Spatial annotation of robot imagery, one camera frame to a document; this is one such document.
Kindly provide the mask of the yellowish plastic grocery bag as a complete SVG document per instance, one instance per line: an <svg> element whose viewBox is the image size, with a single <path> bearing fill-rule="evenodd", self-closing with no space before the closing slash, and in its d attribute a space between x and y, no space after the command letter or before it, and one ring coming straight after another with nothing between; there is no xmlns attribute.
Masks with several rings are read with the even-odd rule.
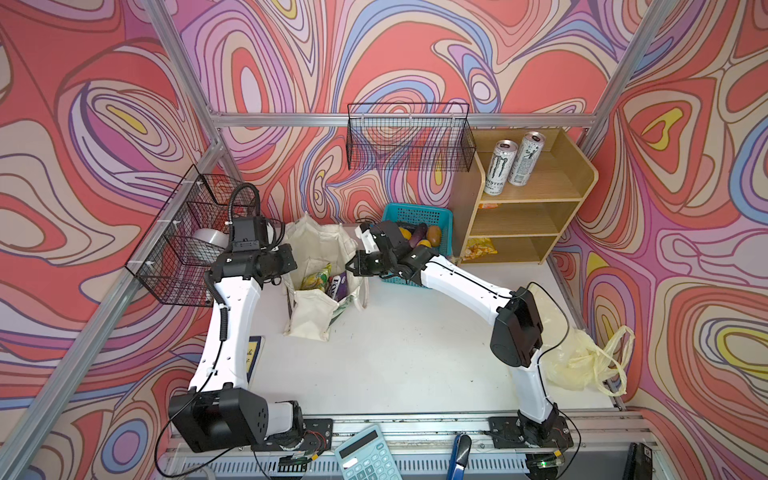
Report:
<svg viewBox="0 0 768 480"><path fill-rule="evenodd" d="M541 365L547 380L569 391L589 388L611 397L625 395L634 331L622 326L599 346L586 331L573 328L554 301L538 298L536 303L543 323Z"/></svg>

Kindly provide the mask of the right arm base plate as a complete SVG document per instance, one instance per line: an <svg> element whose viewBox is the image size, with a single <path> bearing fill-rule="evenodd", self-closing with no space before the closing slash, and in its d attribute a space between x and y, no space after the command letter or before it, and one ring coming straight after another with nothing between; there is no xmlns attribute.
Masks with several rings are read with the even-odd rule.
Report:
<svg viewBox="0 0 768 480"><path fill-rule="evenodd" d="M558 415L552 421L540 425L520 420L517 416L493 416L488 418L487 435L497 449L555 449L565 451L574 446L574 440L565 418Z"/></svg>

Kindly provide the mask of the green snack packet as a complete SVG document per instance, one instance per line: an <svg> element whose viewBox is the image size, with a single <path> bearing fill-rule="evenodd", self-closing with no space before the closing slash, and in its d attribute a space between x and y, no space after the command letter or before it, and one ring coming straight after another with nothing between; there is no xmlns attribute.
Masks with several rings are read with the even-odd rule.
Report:
<svg viewBox="0 0 768 480"><path fill-rule="evenodd" d="M326 291L329 279L331 277L332 265L327 263L319 271L308 274L302 279L301 290L321 290Z"/></svg>

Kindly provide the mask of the beige canvas tote bag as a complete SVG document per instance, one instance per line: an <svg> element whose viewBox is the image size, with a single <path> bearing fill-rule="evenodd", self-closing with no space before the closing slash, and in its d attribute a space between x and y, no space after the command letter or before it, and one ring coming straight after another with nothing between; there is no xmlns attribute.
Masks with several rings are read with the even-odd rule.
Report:
<svg viewBox="0 0 768 480"><path fill-rule="evenodd" d="M326 342L347 309L368 305L368 281L346 270L358 243L342 225L321 225L307 214L286 226L285 243L297 268L283 276L289 316L284 334Z"/></svg>

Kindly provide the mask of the teal plastic basket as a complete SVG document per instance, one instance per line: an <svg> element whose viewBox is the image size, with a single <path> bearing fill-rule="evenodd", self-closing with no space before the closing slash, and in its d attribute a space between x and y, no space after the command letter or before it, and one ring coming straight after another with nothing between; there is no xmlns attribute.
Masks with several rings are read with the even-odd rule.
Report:
<svg viewBox="0 0 768 480"><path fill-rule="evenodd" d="M384 218L371 228L384 263L377 276L384 282L455 293L462 277L443 255L443 242L429 239L431 227L451 226L451 221L445 209L388 205Z"/></svg>

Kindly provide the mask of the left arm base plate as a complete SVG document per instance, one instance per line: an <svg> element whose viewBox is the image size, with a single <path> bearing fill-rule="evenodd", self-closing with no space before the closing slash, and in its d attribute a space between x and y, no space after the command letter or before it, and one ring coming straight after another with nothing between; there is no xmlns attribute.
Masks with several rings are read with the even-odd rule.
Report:
<svg viewBox="0 0 768 480"><path fill-rule="evenodd" d="M305 452L320 454L331 448L334 421L332 418L309 418L295 432L269 437L263 445L254 447L259 452Z"/></svg>

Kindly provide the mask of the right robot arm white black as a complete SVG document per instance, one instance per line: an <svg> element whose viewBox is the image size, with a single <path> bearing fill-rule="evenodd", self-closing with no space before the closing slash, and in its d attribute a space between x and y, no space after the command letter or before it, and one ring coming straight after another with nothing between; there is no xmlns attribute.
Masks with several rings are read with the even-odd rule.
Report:
<svg viewBox="0 0 768 480"><path fill-rule="evenodd" d="M490 350L511 369L518 398L522 440L543 447L559 418L540 369L543 322L533 293L489 283L452 263L433 247L406 239L393 221L362 223L355 229L363 248L345 269L356 277L398 277L459 302L492 327Z"/></svg>

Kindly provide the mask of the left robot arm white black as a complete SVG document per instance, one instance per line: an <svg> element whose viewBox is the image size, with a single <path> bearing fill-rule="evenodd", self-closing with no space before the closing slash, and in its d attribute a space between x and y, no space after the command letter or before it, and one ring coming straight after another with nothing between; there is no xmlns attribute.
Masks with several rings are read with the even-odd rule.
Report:
<svg viewBox="0 0 768 480"><path fill-rule="evenodd" d="M238 447L283 449L305 435L297 401L270 403L248 388L247 354L256 306L267 284L297 268L292 248L261 213L258 189L239 184L227 207L229 241L203 274L213 300L206 342L188 390L171 398L169 423L195 453Z"/></svg>

